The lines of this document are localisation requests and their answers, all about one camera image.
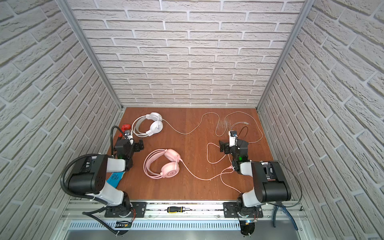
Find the pink headphones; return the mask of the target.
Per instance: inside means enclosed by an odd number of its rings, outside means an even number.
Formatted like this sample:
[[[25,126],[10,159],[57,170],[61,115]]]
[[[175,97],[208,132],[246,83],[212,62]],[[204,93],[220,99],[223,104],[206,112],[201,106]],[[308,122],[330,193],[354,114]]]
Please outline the pink headphones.
[[[151,170],[151,165],[160,157],[168,159],[168,163],[162,166],[159,173],[155,173]],[[152,151],[144,160],[143,170],[146,176],[151,179],[171,178],[176,176],[180,171],[179,162],[181,162],[181,156],[175,150],[172,149],[157,149]]]

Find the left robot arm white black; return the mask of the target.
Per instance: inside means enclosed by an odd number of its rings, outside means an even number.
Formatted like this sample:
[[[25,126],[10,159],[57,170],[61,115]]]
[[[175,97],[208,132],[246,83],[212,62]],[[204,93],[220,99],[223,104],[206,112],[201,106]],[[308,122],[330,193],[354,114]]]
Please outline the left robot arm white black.
[[[142,140],[120,139],[117,155],[86,154],[69,163],[62,172],[63,191],[76,198],[86,198],[105,205],[106,217],[125,218],[134,214],[126,192],[117,190],[117,185],[107,180],[107,173],[124,174],[133,166],[133,154],[144,149]]]

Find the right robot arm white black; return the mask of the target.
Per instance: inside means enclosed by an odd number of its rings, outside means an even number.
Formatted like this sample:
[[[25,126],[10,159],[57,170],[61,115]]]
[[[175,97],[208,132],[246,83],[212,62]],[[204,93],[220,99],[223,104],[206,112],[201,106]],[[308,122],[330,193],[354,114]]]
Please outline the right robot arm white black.
[[[219,141],[220,151],[232,156],[233,170],[240,175],[252,177],[253,189],[239,195],[237,212],[266,203],[289,201],[292,192],[281,165],[274,161],[251,161],[248,145],[244,140],[230,140],[228,143]]]

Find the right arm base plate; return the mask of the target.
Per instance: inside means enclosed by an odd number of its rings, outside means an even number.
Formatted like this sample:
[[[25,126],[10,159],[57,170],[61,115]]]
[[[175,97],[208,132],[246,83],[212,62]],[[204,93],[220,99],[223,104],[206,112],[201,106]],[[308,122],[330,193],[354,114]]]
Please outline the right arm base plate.
[[[225,218],[263,218],[263,210],[261,206],[258,207],[241,207],[240,204],[235,202],[223,203]]]

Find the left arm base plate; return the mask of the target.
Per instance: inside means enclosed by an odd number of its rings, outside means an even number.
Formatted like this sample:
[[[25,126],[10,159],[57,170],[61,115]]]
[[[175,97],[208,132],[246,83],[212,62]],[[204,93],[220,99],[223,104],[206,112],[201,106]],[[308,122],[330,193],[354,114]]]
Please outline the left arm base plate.
[[[122,203],[119,206],[107,207],[105,211],[106,218],[143,218],[146,212],[146,202],[130,202],[127,206]]]

